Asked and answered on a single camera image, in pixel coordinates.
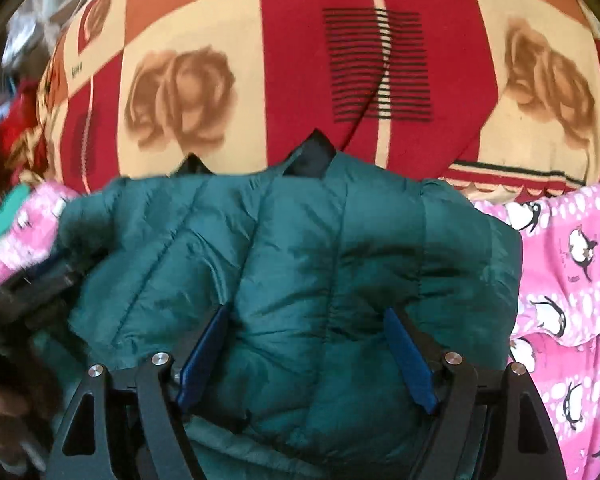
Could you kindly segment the person's left hand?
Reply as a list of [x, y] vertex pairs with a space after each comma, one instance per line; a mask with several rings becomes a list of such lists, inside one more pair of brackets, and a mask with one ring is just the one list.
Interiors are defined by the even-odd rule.
[[0, 387], [0, 466], [5, 474], [22, 478], [30, 464], [43, 466], [46, 451], [26, 422], [35, 411], [31, 390], [19, 393]]

